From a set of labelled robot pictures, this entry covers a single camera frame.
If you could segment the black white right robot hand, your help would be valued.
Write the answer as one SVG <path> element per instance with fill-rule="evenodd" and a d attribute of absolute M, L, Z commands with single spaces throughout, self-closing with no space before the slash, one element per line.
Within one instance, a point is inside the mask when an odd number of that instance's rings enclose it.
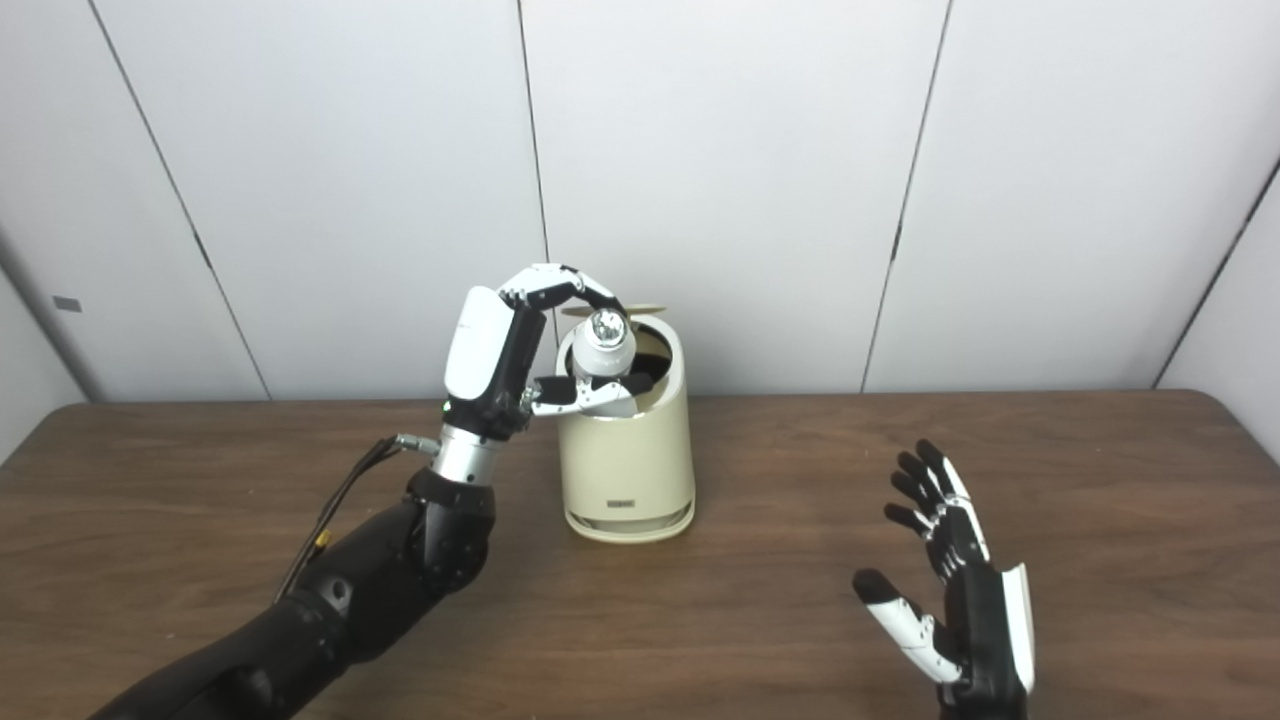
<path fill-rule="evenodd" d="M 852 574 L 856 597 L 932 683 L 941 719 L 1027 719 L 1036 687 L 1027 566 L 996 568 L 972 493 L 938 446 L 919 439 L 897 464 L 890 483 L 914 505 L 887 503 L 883 514 L 922 541 L 943 619 L 874 568 Z"/>

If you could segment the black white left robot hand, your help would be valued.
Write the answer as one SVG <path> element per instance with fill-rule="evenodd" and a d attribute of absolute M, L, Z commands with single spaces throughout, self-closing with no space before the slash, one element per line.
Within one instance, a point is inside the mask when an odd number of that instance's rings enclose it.
<path fill-rule="evenodd" d="M 497 290 L 472 287 L 445 363 L 444 423 L 489 441 L 507 441 L 534 416 L 585 413 L 653 391 L 657 380 L 646 373 L 531 375 L 547 313 L 572 299 L 596 311 L 626 314 L 607 287 L 563 264 L 534 264 Z"/>

